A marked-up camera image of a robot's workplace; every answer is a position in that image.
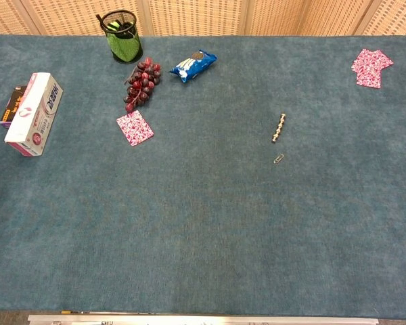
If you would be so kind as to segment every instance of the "yellow label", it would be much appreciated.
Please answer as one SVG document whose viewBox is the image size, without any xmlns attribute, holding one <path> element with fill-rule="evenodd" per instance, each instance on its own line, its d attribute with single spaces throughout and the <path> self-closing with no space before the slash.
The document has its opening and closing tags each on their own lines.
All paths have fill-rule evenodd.
<svg viewBox="0 0 406 325">
<path fill-rule="evenodd" d="M 3 115 L 2 121 L 7 121 L 7 117 L 9 116 L 10 112 L 11 112 L 11 110 L 6 110 L 5 115 Z"/>
</svg>

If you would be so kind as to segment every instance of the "pen holder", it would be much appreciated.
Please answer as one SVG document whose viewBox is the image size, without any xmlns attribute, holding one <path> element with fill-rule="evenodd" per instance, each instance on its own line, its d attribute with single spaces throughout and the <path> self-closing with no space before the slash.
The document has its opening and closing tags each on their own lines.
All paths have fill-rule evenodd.
<svg viewBox="0 0 406 325">
<path fill-rule="evenodd" d="M 109 12 L 104 17 L 96 15 L 105 32 L 113 58 L 120 63 L 133 63 L 143 55 L 137 32 L 137 17 L 127 10 Z"/>
</svg>

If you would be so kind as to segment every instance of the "dark box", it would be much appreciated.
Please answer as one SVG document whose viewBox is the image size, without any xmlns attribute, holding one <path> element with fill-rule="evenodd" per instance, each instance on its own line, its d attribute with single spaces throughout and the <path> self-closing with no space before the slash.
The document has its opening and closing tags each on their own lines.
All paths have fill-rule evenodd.
<svg viewBox="0 0 406 325">
<path fill-rule="evenodd" d="M 2 127 L 9 129 L 11 122 L 14 119 L 15 113 L 21 104 L 21 99 L 26 89 L 27 86 L 15 87 L 14 91 L 11 94 L 11 97 L 9 98 L 9 101 L 7 102 L 5 112 L 3 113 L 3 116 L 0 120 L 0 125 Z"/>
</svg>

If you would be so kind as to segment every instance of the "small beads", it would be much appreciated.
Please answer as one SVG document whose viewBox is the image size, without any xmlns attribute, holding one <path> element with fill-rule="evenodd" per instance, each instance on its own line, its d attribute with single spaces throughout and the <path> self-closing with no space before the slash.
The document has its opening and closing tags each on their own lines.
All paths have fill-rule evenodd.
<svg viewBox="0 0 406 325">
<path fill-rule="evenodd" d="M 272 136 L 272 142 L 275 143 L 277 139 L 279 138 L 279 135 L 281 134 L 281 130 L 283 129 L 284 123 L 286 121 L 286 114 L 282 113 L 281 116 L 279 117 L 279 122 L 277 126 L 277 130 Z"/>
</svg>

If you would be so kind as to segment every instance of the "wall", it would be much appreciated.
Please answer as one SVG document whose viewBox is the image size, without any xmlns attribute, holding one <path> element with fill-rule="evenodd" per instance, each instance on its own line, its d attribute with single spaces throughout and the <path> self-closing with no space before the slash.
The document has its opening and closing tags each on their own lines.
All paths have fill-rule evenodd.
<svg viewBox="0 0 406 325">
<path fill-rule="evenodd" d="M 115 9 L 141 35 L 406 35 L 406 0 L 0 0 L 0 34 L 102 35 Z"/>
</svg>

